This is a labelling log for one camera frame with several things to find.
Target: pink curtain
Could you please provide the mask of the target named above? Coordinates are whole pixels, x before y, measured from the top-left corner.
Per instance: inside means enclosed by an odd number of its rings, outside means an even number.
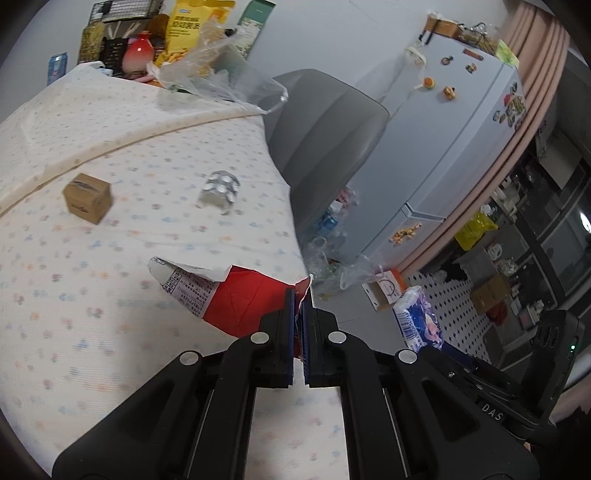
[[[560,22],[549,13],[521,2],[504,38],[519,58],[519,75],[524,87],[527,116],[521,128],[468,196],[398,266],[405,274],[425,266],[488,200],[531,142],[554,97],[570,42],[569,35]]]

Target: pegboard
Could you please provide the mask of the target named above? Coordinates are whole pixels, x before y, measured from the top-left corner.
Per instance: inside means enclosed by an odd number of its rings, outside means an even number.
[[[464,353],[491,362],[484,346],[484,334],[492,323],[486,315],[478,315],[470,292],[472,282],[450,280],[436,282],[430,275],[414,273],[407,277],[411,286],[421,285],[437,313],[443,339]]]

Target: wire rack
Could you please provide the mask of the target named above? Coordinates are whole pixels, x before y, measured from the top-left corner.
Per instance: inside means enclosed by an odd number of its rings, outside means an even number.
[[[117,22],[123,20],[137,20],[141,18],[152,18],[160,13],[163,0],[111,0],[111,9],[102,17],[103,22]],[[92,6],[90,24],[96,18],[100,18],[103,5],[107,2],[100,2]]]
[[[464,24],[458,25],[459,32],[456,39],[472,47],[479,48],[490,55],[494,55],[496,52],[496,44],[491,43],[486,33],[477,30],[477,27],[480,25],[483,25],[486,28],[484,23],[474,25],[472,28],[468,28]]]

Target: small cardboard box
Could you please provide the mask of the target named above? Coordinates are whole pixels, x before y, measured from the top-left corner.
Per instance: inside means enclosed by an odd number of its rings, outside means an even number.
[[[478,315],[485,314],[511,293],[505,279],[497,274],[470,294]]]
[[[362,287],[376,312],[394,305],[407,288],[396,269],[384,272],[379,280],[364,283]]]
[[[63,191],[70,213],[98,225],[111,208],[111,184],[80,173]]]

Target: white refrigerator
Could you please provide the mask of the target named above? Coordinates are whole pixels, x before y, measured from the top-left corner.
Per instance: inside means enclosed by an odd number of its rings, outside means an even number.
[[[383,101],[393,115],[384,136],[349,182],[359,205],[345,223],[343,261],[363,254],[397,267],[476,186],[527,113],[515,67],[439,35],[420,51],[424,71],[411,56]],[[435,87],[417,87],[424,77]]]

